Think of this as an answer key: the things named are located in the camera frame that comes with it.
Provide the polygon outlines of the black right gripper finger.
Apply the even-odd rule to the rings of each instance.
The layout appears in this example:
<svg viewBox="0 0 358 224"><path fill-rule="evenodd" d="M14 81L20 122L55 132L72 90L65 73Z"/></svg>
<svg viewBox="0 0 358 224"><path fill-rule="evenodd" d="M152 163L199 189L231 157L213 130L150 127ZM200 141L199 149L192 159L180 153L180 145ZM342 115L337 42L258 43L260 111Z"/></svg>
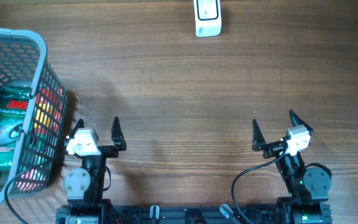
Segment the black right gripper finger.
<svg viewBox="0 0 358 224"><path fill-rule="evenodd" d="M266 148L266 142L256 119L252 120L252 127L253 127L252 150L263 151Z"/></svg>
<svg viewBox="0 0 358 224"><path fill-rule="evenodd" d="M313 133L313 128L304 122L293 110L289 110L289 115L293 127L303 125L308 130L309 134Z"/></svg>

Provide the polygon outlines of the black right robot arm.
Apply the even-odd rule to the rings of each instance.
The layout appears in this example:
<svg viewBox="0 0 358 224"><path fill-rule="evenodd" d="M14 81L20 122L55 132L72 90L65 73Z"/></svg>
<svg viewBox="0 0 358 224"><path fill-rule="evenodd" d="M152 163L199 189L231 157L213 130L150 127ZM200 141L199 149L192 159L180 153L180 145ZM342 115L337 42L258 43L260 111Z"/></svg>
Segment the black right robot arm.
<svg viewBox="0 0 358 224"><path fill-rule="evenodd" d="M282 176L291 203L320 203L328 200L332 172L318 163L305 164L301 151L310 146L313 128L293 110L289 111L292 127L280 140L267 143L256 119L252 120L252 150L262 151L263 158L273 158Z"/></svg>

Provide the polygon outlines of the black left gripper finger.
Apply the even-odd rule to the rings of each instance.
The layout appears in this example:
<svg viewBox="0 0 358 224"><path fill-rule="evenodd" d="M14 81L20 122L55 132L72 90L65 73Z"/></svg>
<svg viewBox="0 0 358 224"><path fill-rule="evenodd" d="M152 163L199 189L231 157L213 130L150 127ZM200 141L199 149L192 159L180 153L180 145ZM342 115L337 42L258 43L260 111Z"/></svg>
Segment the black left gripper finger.
<svg viewBox="0 0 358 224"><path fill-rule="evenodd" d="M80 128L84 128L84 121L83 119L79 119L77 121L77 123L75 124L75 127L70 131L68 138L69 139L73 139L75 136L75 133L77 132L77 130L79 130Z"/></svg>
<svg viewBox="0 0 358 224"><path fill-rule="evenodd" d="M120 121L117 116L114 117L114 121L112 123L111 140L114 142L114 147L118 151L127 150L127 143L122 133Z"/></svg>

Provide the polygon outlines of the red sauce bottle green cap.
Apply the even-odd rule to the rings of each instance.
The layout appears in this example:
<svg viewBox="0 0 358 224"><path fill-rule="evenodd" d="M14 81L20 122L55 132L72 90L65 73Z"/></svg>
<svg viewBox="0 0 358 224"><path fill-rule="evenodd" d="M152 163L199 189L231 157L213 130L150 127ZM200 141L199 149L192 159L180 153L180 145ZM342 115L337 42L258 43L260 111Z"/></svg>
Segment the red sauce bottle green cap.
<svg viewBox="0 0 358 224"><path fill-rule="evenodd" d="M35 123L33 131L37 135L58 134L62 121L63 102L60 99L62 90L54 93L49 87L43 87L37 94L35 102Z"/></svg>

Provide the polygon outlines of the green 3M gloves packet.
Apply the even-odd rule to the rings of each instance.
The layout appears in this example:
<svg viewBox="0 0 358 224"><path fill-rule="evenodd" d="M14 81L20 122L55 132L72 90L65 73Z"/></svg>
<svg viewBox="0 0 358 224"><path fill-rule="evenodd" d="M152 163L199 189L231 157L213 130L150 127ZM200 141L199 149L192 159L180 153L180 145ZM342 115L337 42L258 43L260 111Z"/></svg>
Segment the green 3M gloves packet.
<svg viewBox="0 0 358 224"><path fill-rule="evenodd" d="M16 142L25 120L31 87L0 88L0 170L12 165Z"/></svg>

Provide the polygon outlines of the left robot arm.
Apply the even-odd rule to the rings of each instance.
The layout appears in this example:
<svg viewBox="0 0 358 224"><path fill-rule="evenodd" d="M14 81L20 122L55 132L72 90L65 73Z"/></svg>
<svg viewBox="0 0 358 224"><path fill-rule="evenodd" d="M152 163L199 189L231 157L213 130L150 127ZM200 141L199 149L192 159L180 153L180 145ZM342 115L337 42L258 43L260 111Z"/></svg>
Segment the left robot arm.
<svg viewBox="0 0 358 224"><path fill-rule="evenodd" d="M65 139L65 152L81 159L81 167L71 170L64 179L67 201L73 207L96 207L103 199L105 173L108 158L119 157L127 149L127 143L116 116L111 127L112 144L99 146L99 137L93 128L86 128L79 119Z"/></svg>

